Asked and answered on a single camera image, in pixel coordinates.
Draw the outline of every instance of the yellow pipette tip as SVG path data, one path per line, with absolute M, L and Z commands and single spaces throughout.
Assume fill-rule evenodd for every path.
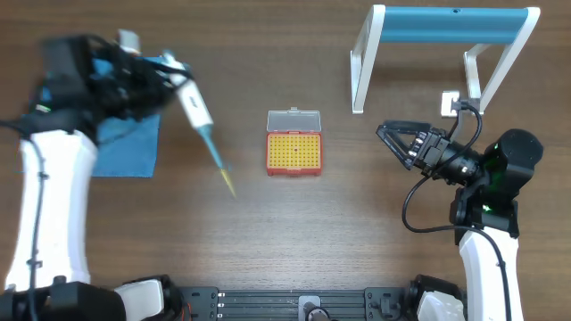
M 230 180 L 230 175 L 228 174 L 228 171 L 225 169 L 221 169 L 220 173 L 222 174 L 222 177 L 224 177 L 226 185 L 228 185 L 228 189 L 230 189 L 232 196 L 234 197 L 234 199 L 236 199 L 236 190 L 234 190 L 234 185 L 232 185 L 232 180 Z

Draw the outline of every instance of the brown wooden surface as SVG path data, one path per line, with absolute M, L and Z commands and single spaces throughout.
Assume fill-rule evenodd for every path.
M 93 179 L 87 257 L 93 283 L 158 273 L 225 289 L 404 286 L 416 274 L 465 283 L 451 233 L 414 235 L 402 201 L 420 179 L 375 135 L 385 119 L 448 128 L 440 94 L 462 88 L 465 45 L 381 45 L 365 114 L 351 115 L 349 51 L 373 1 L 4 0 L 3 119 L 17 116 L 40 70 L 42 37 L 133 29 L 146 54 L 173 50 L 194 67 L 214 138 L 232 164 L 229 192 L 177 103 L 164 112 L 152 179 Z M 535 133 L 545 154 L 519 196 L 518 277 L 529 320 L 569 319 L 571 301 L 571 3 L 386 1 L 447 6 L 539 5 L 542 17 L 484 116 L 482 151 L 509 128 Z M 487 80 L 499 49 L 479 58 Z M 268 177 L 268 110 L 320 110 L 322 177 Z M 474 124 L 467 127 L 467 138 Z M 15 135 L 0 135 L 0 276 L 17 237 L 21 175 Z M 431 182 L 410 207 L 415 226 L 445 224 L 454 187 Z

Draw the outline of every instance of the blue bar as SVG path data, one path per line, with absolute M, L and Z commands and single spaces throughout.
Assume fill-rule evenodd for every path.
M 527 9 L 386 7 L 381 42 L 511 44 Z

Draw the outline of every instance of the cable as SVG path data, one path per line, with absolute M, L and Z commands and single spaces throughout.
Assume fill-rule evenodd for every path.
M 39 189 L 37 196 L 37 207 L 36 207 L 36 218 L 34 220 L 34 231 L 32 235 L 32 249 L 30 259 L 28 260 L 29 265 L 29 288 L 28 288 L 28 301 L 29 301 L 29 314 L 32 321 L 38 321 L 36 312 L 36 297 L 34 296 L 34 291 L 36 290 L 36 268 L 39 262 L 37 261 L 37 234 L 39 229 L 40 214 L 42 212 L 42 201 L 44 199 L 44 181 L 47 179 L 47 174 L 44 171 L 44 158 L 42 157 L 42 152 L 39 150 L 36 142 L 34 142 L 31 137 L 20 127 L 18 127 L 13 122 L 0 120 L 0 127 L 6 127 L 13 129 L 22 135 L 22 139 L 28 141 L 36 153 L 38 162 L 38 179 L 39 179 Z
M 483 236 L 486 240 L 488 240 L 488 242 L 490 242 L 490 245 L 493 247 L 493 251 L 495 252 L 496 257 L 498 258 L 498 263 L 500 266 L 501 280 L 503 282 L 503 294 L 504 294 L 504 300 L 505 300 L 505 305 L 506 305 L 506 321 L 511 321 L 511 304 L 510 304 L 510 300 L 509 300 L 509 285 L 508 285 L 508 273 L 506 272 L 506 262 L 504 262 L 503 257 L 501 256 L 501 251 L 500 251 L 500 248 L 498 247 L 498 244 L 496 244 L 496 242 L 487 233 L 485 233 L 484 231 L 479 230 L 477 228 L 471 227 L 471 226 L 437 226 L 437 227 L 430 227 L 430 228 L 415 228 L 415 227 L 411 226 L 407 220 L 407 208 L 409 207 L 409 202 L 410 202 L 410 199 L 412 198 L 412 195 L 428 179 L 433 178 L 436 175 L 438 175 L 446 166 L 450 165 L 459 156 L 461 156 L 464 152 L 466 152 L 476 142 L 476 140 L 480 136 L 480 133 L 482 133 L 482 116 L 480 116 L 480 112 L 471 105 L 462 106 L 461 109 L 462 110 L 470 110 L 476 115 L 477 129 L 476 129 L 476 132 L 474 133 L 474 136 L 472 136 L 472 139 L 470 139 L 470 141 L 466 144 L 466 146 L 464 146 L 464 148 L 462 148 L 461 151 L 457 152 L 452 157 L 450 157 L 447 161 L 445 161 L 430 176 L 423 177 L 420 181 L 418 181 L 418 183 L 416 185 L 414 185 L 412 187 L 412 189 L 410 190 L 406 199 L 404 200 L 404 203 L 402 204 L 402 223 L 411 232 L 414 232 L 414 233 L 433 233 L 433 232 L 449 231 L 449 230 L 458 229 L 458 230 L 466 230 L 466 231 L 472 231 L 474 233 L 478 233 L 481 236 Z

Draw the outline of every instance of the tabletop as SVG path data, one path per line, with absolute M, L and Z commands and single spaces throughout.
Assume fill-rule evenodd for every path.
M 453 234 L 415 235 L 401 206 L 421 178 L 375 134 L 386 119 L 431 122 L 443 90 L 466 93 L 469 45 L 381 44 L 363 115 L 351 113 L 349 52 L 372 1 L 6 0 L 0 11 L 2 119 L 21 112 L 43 37 L 132 29 L 144 54 L 170 49 L 192 65 L 214 119 L 213 138 L 231 164 L 233 200 L 178 103 L 161 120 L 154 177 L 94 178 L 87 210 L 92 283 L 116 286 L 169 274 L 177 284 L 222 289 L 363 289 L 406 286 L 417 274 L 466 283 Z M 508 0 L 385 1 L 387 5 L 512 7 Z M 517 261 L 528 320 L 568 319 L 571 301 L 571 3 L 528 1 L 542 16 L 493 97 L 475 145 L 510 128 L 545 147 L 518 196 Z M 478 57 L 493 72 L 501 48 Z M 268 111 L 321 114 L 320 177 L 268 177 Z M 469 119 L 460 140 L 475 129 Z M 0 275 L 17 240 L 21 174 L 17 137 L 0 135 Z M 455 186 L 429 182 L 410 205 L 414 226 L 448 223 Z

